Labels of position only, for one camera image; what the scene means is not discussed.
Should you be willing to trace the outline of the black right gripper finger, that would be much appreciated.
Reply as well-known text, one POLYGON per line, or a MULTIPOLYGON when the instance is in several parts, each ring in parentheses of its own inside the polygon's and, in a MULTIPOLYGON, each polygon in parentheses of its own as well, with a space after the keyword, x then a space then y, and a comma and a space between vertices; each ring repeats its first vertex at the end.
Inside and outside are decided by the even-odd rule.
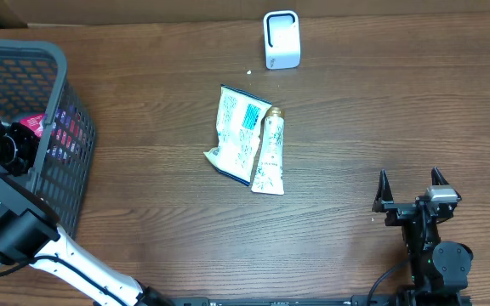
POLYGON ((379 185, 376 194, 376 201, 379 202, 393 202, 394 198, 390 189, 387 173, 384 169, 379 174, 379 185))
POLYGON ((449 185, 446 179, 443 177, 442 172, 438 167, 431 169, 431 184, 432 185, 449 185))

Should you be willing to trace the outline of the white floral tube gold cap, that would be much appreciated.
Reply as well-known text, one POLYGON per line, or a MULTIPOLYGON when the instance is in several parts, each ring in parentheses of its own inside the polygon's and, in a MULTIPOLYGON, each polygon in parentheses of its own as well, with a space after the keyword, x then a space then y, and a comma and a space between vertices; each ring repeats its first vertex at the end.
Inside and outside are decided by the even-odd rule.
POLYGON ((264 119, 262 147, 251 191, 254 193, 282 196, 284 111, 271 107, 264 119))

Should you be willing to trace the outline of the white printed snack bag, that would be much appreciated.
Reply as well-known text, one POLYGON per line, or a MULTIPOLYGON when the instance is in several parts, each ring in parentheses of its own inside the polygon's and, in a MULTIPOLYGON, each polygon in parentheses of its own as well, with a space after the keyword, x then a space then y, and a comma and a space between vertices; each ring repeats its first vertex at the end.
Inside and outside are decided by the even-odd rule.
POLYGON ((250 185, 260 126, 272 103, 222 84, 215 128, 218 144, 204 155, 219 172, 250 185))

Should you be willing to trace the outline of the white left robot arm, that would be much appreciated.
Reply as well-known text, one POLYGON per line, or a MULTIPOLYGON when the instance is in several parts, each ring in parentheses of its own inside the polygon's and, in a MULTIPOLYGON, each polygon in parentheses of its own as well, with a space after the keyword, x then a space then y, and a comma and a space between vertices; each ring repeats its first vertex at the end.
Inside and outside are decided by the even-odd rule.
MULTIPOLYGON (((5 161, 0 122, 0 162, 5 161)), ((40 197, 0 172, 0 277, 26 266, 54 275, 97 305, 169 305, 155 289, 121 274, 81 248, 40 197)))

